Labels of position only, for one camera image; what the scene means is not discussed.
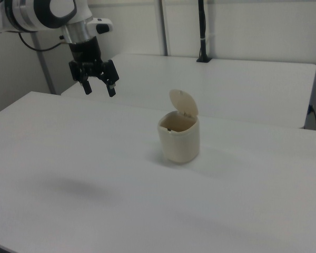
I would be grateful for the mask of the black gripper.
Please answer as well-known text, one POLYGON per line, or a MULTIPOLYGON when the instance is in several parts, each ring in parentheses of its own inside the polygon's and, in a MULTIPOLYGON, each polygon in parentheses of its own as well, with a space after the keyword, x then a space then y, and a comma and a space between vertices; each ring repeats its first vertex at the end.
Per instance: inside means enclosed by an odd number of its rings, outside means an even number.
POLYGON ((69 62, 72 78, 82 85, 85 94, 92 93, 88 81, 88 77, 92 76, 102 80, 107 87, 109 97, 113 97, 116 94, 115 83, 119 80, 119 75, 112 60, 102 61, 97 38, 69 44, 69 47, 73 56, 73 60, 69 62))

